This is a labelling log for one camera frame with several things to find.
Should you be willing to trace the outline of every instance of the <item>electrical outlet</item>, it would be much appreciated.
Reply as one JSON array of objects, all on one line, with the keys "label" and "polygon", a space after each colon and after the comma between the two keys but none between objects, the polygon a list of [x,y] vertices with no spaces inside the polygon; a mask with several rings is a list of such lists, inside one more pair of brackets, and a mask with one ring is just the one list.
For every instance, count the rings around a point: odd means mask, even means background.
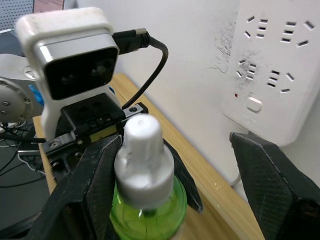
[{"label": "electrical outlet", "polygon": [[222,111],[279,146],[296,140],[320,89],[320,1],[241,0]]}]

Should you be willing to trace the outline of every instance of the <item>white camera housing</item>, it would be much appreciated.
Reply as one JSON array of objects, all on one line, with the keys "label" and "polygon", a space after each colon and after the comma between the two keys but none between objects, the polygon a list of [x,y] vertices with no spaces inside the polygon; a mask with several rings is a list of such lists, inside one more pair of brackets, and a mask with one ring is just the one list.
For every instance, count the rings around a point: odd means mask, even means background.
[{"label": "white camera housing", "polygon": [[106,93],[120,106],[107,86],[119,48],[101,9],[25,15],[16,32],[44,100],[41,125],[47,141],[55,137],[60,109],[67,105]]}]

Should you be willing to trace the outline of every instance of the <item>white bottle cap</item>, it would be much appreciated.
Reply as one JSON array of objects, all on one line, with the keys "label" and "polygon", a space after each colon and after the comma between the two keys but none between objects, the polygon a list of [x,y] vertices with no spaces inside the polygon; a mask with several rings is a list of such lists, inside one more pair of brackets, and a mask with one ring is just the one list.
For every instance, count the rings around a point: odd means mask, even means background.
[{"label": "white bottle cap", "polygon": [[174,159],[155,117],[140,114],[127,121],[114,171],[119,194],[134,208],[155,209],[170,197]]}]

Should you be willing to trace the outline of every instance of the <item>white wall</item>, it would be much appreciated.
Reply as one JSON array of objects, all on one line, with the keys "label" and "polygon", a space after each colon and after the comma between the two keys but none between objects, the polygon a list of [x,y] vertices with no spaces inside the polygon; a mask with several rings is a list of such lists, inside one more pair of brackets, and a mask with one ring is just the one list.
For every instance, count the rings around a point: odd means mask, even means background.
[{"label": "white wall", "polygon": [[[146,28],[169,49],[147,96],[230,183],[238,175],[229,133],[243,132],[223,116],[221,98],[237,20],[238,0],[82,0],[102,8],[115,31]],[[119,57],[118,72],[141,86],[161,53],[141,49]],[[320,98],[287,156],[320,186]]]}]

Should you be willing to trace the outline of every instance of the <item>white cord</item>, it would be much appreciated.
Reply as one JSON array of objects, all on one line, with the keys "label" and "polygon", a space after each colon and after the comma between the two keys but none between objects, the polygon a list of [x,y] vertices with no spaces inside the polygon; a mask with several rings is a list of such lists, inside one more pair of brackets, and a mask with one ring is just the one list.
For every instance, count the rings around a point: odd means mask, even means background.
[{"label": "white cord", "polygon": [[19,126],[16,126],[15,128],[21,128],[23,125],[26,124],[27,121],[24,121],[23,123],[21,123]]},{"label": "white cord", "polygon": [[41,171],[41,170],[35,170],[34,168],[32,168],[28,162],[26,162],[25,160],[21,159],[20,155],[18,154],[18,159],[20,160],[20,162],[23,162],[24,164],[26,164],[28,166],[28,168],[34,172],[38,172],[38,173],[41,173],[43,175],[46,175],[45,172]]},{"label": "white cord", "polygon": [[239,172],[238,176],[236,177],[236,179],[233,182],[230,183],[230,186],[233,188],[240,181],[241,181],[241,176],[240,176],[240,172]]},{"label": "white cord", "polygon": [[13,147],[13,148],[15,148],[15,147],[18,147],[18,145],[0,145],[0,148],[9,148],[9,147]]}]

